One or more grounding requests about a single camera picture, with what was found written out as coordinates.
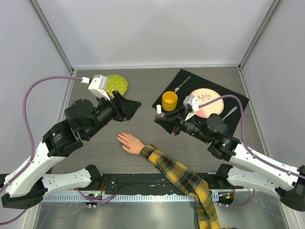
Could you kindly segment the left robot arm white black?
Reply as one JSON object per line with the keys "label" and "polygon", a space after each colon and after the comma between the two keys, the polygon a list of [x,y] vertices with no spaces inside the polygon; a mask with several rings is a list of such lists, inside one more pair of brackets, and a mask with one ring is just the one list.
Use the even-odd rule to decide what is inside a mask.
{"label": "left robot arm white black", "polygon": [[39,204],[43,198],[57,192],[81,188],[97,190],[102,183],[102,175],[94,165],[68,174],[47,174],[54,165],[74,151],[83,147],[111,120],[130,120],[140,108],[141,102],[128,100],[118,91],[110,100],[98,99],[98,105],[80,99],[65,109],[66,119],[55,124],[42,138],[35,150],[30,165],[16,179],[21,171],[0,176],[0,186],[5,189],[1,197],[5,208],[29,209]]}

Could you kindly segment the purple nail polish bottle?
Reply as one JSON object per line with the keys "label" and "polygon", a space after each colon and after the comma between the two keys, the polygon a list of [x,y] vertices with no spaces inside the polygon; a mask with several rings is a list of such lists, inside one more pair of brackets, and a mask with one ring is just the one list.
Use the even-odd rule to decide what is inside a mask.
{"label": "purple nail polish bottle", "polygon": [[162,119],[162,118],[165,118],[165,114],[164,113],[155,114],[154,117],[155,117],[155,119]]}

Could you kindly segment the white nail polish cap brush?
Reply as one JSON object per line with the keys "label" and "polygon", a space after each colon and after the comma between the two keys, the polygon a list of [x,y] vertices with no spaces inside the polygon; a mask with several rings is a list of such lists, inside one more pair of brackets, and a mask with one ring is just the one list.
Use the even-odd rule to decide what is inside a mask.
{"label": "white nail polish cap brush", "polygon": [[158,104],[156,106],[156,112],[157,112],[158,115],[160,115],[162,113],[162,106],[160,104]]}

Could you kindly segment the mannequin hand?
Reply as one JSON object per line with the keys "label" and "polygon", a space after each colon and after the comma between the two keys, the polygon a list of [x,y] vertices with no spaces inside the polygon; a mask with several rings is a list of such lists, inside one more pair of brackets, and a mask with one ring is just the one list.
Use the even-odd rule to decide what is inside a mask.
{"label": "mannequin hand", "polygon": [[121,143],[122,148],[129,154],[139,155],[145,145],[129,133],[120,132],[116,139]]}

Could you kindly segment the green dotted plate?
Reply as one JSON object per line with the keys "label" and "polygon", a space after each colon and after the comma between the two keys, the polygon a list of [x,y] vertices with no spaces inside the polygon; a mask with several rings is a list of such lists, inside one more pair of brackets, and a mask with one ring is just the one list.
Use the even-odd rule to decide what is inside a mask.
{"label": "green dotted plate", "polygon": [[105,91],[113,97],[113,91],[118,91],[124,95],[128,90],[128,83],[126,79],[120,75],[108,75]]}

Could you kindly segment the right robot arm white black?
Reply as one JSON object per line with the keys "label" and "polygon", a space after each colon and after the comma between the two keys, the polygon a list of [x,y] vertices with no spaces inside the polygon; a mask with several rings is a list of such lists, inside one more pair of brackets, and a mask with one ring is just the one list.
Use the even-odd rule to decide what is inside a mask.
{"label": "right robot arm white black", "polygon": [[278,198],[293,210],[305,210],[305,167],[286,165],[251,149],[227,133],[228,126],[219,115],[212,114],[203,123],[186,120],[182,114],[154,121],[170,134],[185,132],[209,144],[214,157],[227,161],[217,170],[218,187],[249,187]]}

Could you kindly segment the silver dark-handled knife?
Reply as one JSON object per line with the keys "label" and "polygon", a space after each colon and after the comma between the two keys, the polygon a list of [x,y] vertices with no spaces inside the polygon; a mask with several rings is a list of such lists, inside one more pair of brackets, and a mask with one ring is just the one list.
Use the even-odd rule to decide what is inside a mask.
{"label": "silver dark-handled knife", "polygon": [[176,93],[191,77],[188,76],[178,87],[175,88],[174,92]]}

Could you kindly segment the silver fork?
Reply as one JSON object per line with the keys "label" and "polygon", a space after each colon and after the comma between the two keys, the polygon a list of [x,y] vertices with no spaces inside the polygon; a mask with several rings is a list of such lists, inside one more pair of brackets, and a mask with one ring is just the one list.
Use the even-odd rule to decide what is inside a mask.
{"label": "silver fork", "polygon": [[233,107],[222,120],[225,120],[228,116],[230,116],[232,113],[234,113],[237,110],[237,106]]}

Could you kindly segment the yellow plaid sleeve forearm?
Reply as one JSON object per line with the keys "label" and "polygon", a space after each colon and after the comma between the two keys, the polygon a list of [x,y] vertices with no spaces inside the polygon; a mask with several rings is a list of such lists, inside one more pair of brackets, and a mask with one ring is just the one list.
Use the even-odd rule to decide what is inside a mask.
{"label": "yellow plaid sleeve forearm", "polygon": [[140,155],[154,164],[177,189],[195,199],[199,228],[221,228],[208,184],[203,178],[154,146],[146,145]]}

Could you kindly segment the yellow cup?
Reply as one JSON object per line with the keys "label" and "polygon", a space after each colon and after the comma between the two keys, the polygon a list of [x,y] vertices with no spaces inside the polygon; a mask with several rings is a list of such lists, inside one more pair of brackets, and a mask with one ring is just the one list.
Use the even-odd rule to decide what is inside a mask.
{"label": "yellow cup", "polygon": [[162,108],[167,112],[175,110],[178,102],[178,96],[173,91],[167,91],[162,95]]}

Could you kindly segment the black placemat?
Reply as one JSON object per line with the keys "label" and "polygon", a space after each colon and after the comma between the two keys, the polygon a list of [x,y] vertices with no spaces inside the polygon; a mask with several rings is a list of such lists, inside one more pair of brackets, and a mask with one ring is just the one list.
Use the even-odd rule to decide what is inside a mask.
{"label": "black placemat", "polygon": [[[183,106],[183,100],[185,97],[191,94],[199,98],[200,104],[204,104],[205,102],[223,95],[231,94],[239,98],[243,109],[247,107],[249,99],[244,95],[216,84],[215,80],[209,81],[206,77],[202,78],[183,69],[177,73],[174,79],[165,88],[164,92],[174,91],[175,88],[178,87],[188,76],[191,78],[176,92],[178,96],[177,110]],[[204,122],[212,113],[216,113],[221,118],[224,118],[225,115],[235,106],[237,106],[237,110],[224,120],[224,123],[228,125],[228,133],[232,135],[241,118],[239,105],[233,98],[224,98],[201,108],[200,111],[192,117],[192,120]]]}

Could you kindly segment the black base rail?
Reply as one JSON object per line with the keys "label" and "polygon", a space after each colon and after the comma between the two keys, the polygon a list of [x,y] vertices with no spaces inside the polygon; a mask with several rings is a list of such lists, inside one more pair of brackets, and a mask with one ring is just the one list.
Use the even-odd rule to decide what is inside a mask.
{"label": "black base rail", "polygon": [[102,188],[109,195],[183,195],[161,173],[103,174],[98,186],[81,188],[81,191],[101,191]]}

